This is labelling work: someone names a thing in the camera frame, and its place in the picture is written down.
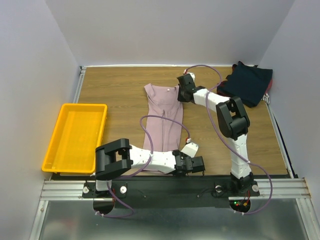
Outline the pink ribbed tank top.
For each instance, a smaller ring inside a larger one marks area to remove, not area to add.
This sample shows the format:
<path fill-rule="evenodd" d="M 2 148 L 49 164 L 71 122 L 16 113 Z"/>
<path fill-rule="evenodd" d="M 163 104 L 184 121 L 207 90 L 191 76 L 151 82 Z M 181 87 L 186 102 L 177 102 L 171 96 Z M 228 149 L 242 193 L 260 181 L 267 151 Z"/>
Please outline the pink ribbed tank top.
<path fill-rule="evenodd" d="M 181 141 L 183 104 L 178 101 L 179 86 L 144 86 L 148 101 L 146 130 L 156 152 L 178 150 Z"/>

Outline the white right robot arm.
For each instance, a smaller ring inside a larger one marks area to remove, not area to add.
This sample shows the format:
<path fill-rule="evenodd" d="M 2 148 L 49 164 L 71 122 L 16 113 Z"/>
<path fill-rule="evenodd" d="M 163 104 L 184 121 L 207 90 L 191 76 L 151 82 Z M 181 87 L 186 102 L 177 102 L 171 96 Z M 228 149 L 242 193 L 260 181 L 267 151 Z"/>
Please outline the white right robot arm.
<path fill-rule="evenodd" d="M 182 103 L 204 106 L 207 112 L 217 115 L 218 135 L 230 150 L 230 189 L 235 195 L 247 192 L 254 183 L 247 151 L 247 134 L 250 120 L 239 97 L 225 97 L 195 85 L 195 75 L 187 73 L 177 77 L 178 97 Z"/>

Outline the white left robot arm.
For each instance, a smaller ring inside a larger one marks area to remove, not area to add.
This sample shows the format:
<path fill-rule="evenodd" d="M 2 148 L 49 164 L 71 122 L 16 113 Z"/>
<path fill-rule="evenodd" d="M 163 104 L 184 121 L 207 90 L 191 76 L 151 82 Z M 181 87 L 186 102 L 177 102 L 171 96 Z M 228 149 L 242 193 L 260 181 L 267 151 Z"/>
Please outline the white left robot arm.
<path fill-rule="evenodd" d="M 173 176 L 202 173 L 205 164 L 202 156 L 195 156 L 198 148 L 197 144 L 190 142 L 182 150 L 151 152 L 131 145 L 127 138 L 101 145 L 95 149 L 94 191 L 100 197 L 108 196 L 111 181 L 133 168 Z"/>

